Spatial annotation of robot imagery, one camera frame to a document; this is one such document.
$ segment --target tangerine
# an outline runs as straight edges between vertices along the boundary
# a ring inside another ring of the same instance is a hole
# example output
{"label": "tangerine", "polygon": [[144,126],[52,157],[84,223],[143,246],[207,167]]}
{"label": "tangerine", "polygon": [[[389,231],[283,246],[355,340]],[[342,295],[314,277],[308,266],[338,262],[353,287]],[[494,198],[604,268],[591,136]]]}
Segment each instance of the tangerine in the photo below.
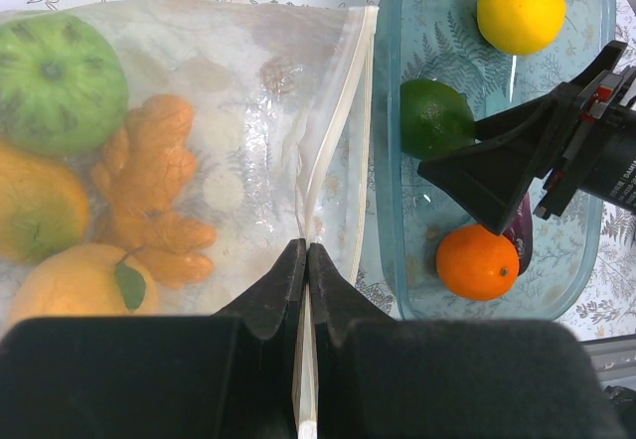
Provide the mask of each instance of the tangerine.
{"label": "tangerine", "polygon": [[0,166],[0,256],[38,263],[81,243],[90,213],[80,178],[64,164],[4,140]]}
{"label": "tangerine", "polygon": [[446,288],[469,300],[501,297],[519,275],[519,256],[512,242],[479,224],[447,235],[439,244],[435,262]]}

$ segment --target fruit stem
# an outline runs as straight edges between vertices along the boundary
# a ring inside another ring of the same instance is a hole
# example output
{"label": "fruit stem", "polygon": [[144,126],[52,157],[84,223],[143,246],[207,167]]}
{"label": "fruit stem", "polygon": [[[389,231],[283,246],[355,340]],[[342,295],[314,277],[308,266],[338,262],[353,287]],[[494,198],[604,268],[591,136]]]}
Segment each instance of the fruit stem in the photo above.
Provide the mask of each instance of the fruit stem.
{"label": "fruit stem", "polygon": [[138,251],[139,251],[139,250],[141,250],[142,248],[143,248],[143,245],[139,245],[138,247],[135,247],[135,248],[133,248],[132,250],[130,250],[130,251],[128,251],[128,252],[126,252],[126,253],[124,254],[124,256],[123,256],[123,257],[121,257],[121,260],[119,260],[119,261],[117,262],[117,265],[121,265],[121,264],[123,264],[123,263],[124,263],[124,262],[128,259],[128,257],[129,257],[129,256],[133,255],[135,252],[138,252]]}
{"label": "fruit stem", "polygon": [[44,64],[42,73],[51,81],[59,81],[64,76],[64,70],[57,64]]}

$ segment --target yellow citrus fruit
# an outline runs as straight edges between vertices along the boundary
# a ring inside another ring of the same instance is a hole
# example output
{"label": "yellow citrus fruit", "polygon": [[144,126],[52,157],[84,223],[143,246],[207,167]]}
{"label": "yellow citrus fruit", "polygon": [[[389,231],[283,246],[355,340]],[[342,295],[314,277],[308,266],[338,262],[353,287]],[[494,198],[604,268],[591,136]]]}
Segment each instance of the yellow citrus fruit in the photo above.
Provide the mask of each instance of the yellow citrus fruit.
{"label": "yellow citrus fruit", "polygon": [[551,44],[565,21],[565,0],[478,0],[484,38],[511,55],[530,55]]}
{"label": "yellow citrus fruit", "polygon": [[[33,317],[130,315],[114,276],[125,254],[118,247],[90,243],[49,257],[18,290],[9,325]],[[159,301],[152,275],[133,256],[124,263],[139,272],[146,284],[143,302],[132,314],[156,313]]]}

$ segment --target eggplant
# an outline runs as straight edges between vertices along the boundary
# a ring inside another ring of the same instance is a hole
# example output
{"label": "eggplant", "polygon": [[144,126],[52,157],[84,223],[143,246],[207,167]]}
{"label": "eggplant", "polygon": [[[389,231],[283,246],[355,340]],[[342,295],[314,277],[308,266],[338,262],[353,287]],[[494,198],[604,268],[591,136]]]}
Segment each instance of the eggplant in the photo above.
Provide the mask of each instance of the eggplant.
{"label": "eggplant", "polygon": [[526,193],[522,199],[517,213],[504,231],[504,236],[508,238],[519,256],[519,275],[524,273],[533,258],[533,213],[530,210],[530,194]]}

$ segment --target plastic container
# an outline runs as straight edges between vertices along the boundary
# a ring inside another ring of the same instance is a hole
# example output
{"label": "plastic container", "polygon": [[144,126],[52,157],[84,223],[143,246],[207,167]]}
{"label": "plastic container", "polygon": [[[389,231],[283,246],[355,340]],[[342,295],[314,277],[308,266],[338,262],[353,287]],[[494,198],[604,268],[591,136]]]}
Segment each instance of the plastic container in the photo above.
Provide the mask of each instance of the plastic container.
{"label": "plastic container", "polygon": [[[567,18],[548,48],[511,57],[492,48],[476,24],[477,0],[382,0],[374,72],[374,161],[383,273],[406,319],[555,319],[576,300],[593,268],[602,202],[578,193],[561,218],[534,218],[534,258],[513,289],[490,302],[448,292],[434,252],[450,231],[473,222],[416,174],[400,152],[399,86],[426,77],[451,85],[476,119],[533,99],[570,80],[611,40],[615,0],[566,0]],[[533,205],[542,183],[531,187]]]}

